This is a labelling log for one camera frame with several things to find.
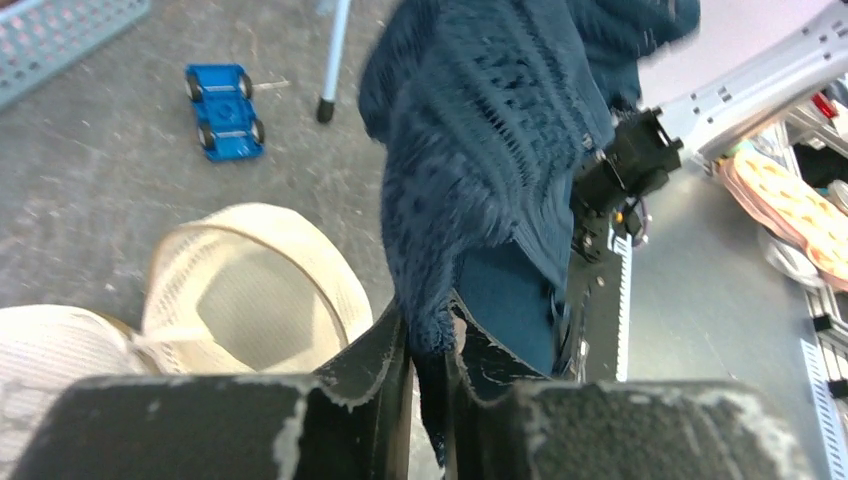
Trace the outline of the white round tub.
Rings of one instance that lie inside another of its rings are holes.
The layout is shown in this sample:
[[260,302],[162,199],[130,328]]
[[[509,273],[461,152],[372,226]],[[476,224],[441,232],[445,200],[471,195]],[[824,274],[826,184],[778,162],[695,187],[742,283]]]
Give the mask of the white round tub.
[[233,205],[155,249],[141,324],[81,307],[1,311],[1,475],[60,393],[93,376],[310,372],[373,324],[359,279],[300,213]]

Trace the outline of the navy blue lace bra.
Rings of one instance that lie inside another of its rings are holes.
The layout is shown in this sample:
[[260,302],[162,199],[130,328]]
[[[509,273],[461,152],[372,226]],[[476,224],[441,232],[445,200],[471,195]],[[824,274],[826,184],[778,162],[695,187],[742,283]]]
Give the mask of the navy blue lace bra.
[[544,288],[565,289],[574,173],[640,99],[639,60],[700,17],[696,1],[397,4],[358,108],[387,153],[382,242],[438,463],[465,255],[511,247]]

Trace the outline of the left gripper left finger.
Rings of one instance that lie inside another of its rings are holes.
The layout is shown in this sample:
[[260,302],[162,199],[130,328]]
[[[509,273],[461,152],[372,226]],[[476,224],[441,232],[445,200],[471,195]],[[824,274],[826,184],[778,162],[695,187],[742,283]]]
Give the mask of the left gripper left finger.
[[395,307],[307,374],[94,377],[66,389],[17,479],[402,479],[411,372]]

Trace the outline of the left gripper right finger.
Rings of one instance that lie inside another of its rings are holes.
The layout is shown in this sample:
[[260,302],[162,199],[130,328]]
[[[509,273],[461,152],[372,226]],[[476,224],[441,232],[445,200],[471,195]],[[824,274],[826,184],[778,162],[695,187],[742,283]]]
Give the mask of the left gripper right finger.
[[476,324],[445,359],[451,479],[811,479],[785,419],[732,381],[547,379]]

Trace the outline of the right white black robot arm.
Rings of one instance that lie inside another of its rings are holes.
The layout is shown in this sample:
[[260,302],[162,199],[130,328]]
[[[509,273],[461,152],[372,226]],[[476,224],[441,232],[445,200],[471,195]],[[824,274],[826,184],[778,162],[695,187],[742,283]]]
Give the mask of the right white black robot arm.
[[731,72],[620,122],[614,140],[575,176],[572,247],[599,260],[615,215],[628,234],[629,198],[660,189],[682,162],[707,166],[847,71],[847,4],[830,2],[797,32]]

